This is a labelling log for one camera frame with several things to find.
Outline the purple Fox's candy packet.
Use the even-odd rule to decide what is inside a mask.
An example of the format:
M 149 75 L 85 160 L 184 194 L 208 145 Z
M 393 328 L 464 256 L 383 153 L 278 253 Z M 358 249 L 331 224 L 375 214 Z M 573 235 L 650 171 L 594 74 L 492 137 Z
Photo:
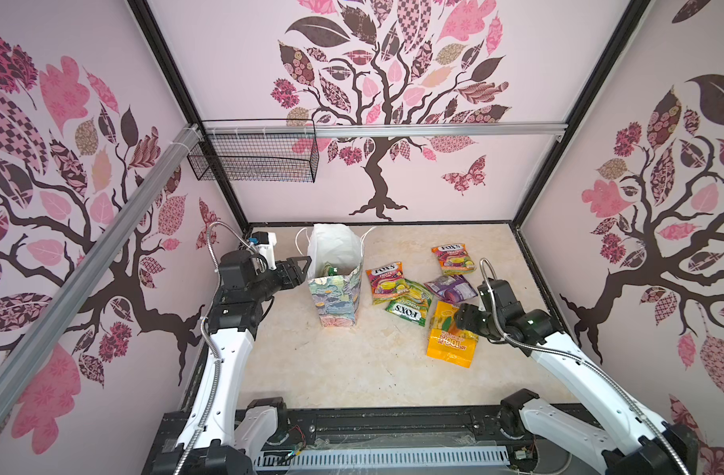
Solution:
M 425 287 L 440 300 L 458 305 L 478 296 L 478 292 L 463 275 L 442 275 L 425 283 Z

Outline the floral white paper bag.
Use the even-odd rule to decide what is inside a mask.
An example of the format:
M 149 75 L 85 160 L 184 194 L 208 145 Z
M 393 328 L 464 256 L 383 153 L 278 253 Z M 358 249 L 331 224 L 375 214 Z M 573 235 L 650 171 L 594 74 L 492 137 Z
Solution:
M 346 225 L 316 224 L 296 233 L 297 251 L 312 259 L 307 282 L 323 327 L 350 328 L 357 324 L 365 241 L 374 230 L 357 235 Z M 338 265 L 341 274 L 320 277 L 327 262 Z

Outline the light green Fox's candy packet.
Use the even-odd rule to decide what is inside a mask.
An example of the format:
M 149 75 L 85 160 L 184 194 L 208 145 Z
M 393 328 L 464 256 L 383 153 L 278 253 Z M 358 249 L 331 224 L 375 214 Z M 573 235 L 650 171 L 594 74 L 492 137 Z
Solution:
M 392 300 L 386 306 L 386 311 L 403 320 L 415 323 L 420 327 L 425 327 L 429 310 L 431 309 L 431 303 L 431 299 L 419 300 L 403 296 Z

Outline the orange red Fox's candy packet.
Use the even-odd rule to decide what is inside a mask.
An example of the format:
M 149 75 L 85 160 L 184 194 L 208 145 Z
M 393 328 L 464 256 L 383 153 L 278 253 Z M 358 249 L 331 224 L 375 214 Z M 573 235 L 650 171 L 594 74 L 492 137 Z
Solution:
M 395 300 L 407 295 L 411 286 L 404 276 L 403 263 L 395 261 L 366 271 L 374 304 Z

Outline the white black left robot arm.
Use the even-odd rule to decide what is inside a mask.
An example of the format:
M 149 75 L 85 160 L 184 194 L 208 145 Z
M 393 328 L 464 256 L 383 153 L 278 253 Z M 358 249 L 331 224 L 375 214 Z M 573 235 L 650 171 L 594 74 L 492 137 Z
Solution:
M 153 457 L 151 473 L 254 473 L 268 439 L 286 431 L 287 416 L 280 397 L 255 400 L 236 416 L 245 367 L 275 295 L 301 286 L 311 263 L 307 256 L 269 263 L 247 249 L 217 260 L 219 286 L 201 323 L 207 366 L 185 426 Z

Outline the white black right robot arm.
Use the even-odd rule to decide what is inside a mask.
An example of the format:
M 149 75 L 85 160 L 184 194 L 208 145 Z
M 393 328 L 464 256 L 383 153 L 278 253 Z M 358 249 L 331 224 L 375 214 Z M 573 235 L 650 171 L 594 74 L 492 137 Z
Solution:
M 486 278 L 478 306 L 463 303 L 457 329 L 492 344 L 516 348 L 555 376 L 595 423 L 589 424 L 522 389 L 501 403 L 500 427 L 518 439 L 537 435 L 600 474 L 695 474 L 700 441 L 680 423 L 668 423 L 629 395 L 542 310 L 526 312 L 507 281 Z

